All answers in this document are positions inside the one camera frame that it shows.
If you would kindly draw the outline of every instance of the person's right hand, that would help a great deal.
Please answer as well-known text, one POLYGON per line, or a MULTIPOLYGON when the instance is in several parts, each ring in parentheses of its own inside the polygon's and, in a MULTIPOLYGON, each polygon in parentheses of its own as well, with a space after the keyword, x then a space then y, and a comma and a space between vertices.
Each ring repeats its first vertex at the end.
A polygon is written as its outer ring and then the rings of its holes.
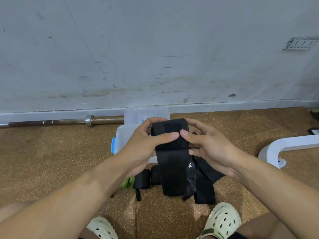
POLYGON ((190 155, 205 159, 217 171, 234 177, 236 166, 241 163, 247 154, 233 145, 216 128, 198 120, 186 118, 188 125, 200 130, 200 135, 181 130, 181 136, 190 142, 190 155))

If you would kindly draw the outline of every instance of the white equipment leg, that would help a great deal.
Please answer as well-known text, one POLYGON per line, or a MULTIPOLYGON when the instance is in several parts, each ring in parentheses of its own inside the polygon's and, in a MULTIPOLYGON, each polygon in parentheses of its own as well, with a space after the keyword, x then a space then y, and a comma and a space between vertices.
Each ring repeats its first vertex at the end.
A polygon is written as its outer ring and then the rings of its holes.
POLYGON ((281 138, 262 148, 258 158, 281 169, 286 165, 286 161, 278 158, 280 152, 317 147, 319 147, 319 135, 281 138))

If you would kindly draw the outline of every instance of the blue handle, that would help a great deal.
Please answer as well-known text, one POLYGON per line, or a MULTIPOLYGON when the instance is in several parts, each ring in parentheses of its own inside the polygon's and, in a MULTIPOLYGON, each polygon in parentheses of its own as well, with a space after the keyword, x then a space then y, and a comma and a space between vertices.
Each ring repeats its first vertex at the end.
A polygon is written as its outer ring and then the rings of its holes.
POLYGON ((114 150, 115 150, 115 138, 112 138, 111 153, 114 153, 114 150))

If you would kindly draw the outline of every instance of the floor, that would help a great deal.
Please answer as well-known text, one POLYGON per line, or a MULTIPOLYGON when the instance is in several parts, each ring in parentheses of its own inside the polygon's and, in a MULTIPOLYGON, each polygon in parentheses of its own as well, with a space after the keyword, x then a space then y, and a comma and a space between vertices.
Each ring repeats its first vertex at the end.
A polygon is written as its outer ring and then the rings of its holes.
MULTIPOLYGON (((236 146, 258 155, 272 141, 308 135, 319 127, 305 108, 172 114, 215 126, 236 146)), ((0 207, 14 201, 36 200, 75 179, 107 159, 119 125, 21 127, 0 130, 0 207)), ((283 152, 282 169, 319 189, 319 148, 283 152)), ((242 185, 229 177, 215 183, 217 202, 231 203, 247 222, 267 209, 242 185)), ((100 213, 114 226, 119 238, 196 238, 212 209, 193 198, 165 197, 160 186, 142 191, 136 202, 133 190, 120 190, 100 213)))

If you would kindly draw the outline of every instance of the foot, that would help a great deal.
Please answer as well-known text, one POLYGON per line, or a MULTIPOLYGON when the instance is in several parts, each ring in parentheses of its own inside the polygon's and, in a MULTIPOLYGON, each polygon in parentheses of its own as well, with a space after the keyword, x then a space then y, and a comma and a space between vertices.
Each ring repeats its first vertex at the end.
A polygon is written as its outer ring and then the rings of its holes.
POLYGON ((93 218, 86 228, 101 239, 118 239, 113 226, 104 217, 93 218))
POLYGON ((205 228, 197 239, 213 236, 226 239, 241 225, 237 210, 229 203, 221 202, 210 213, 205 228))

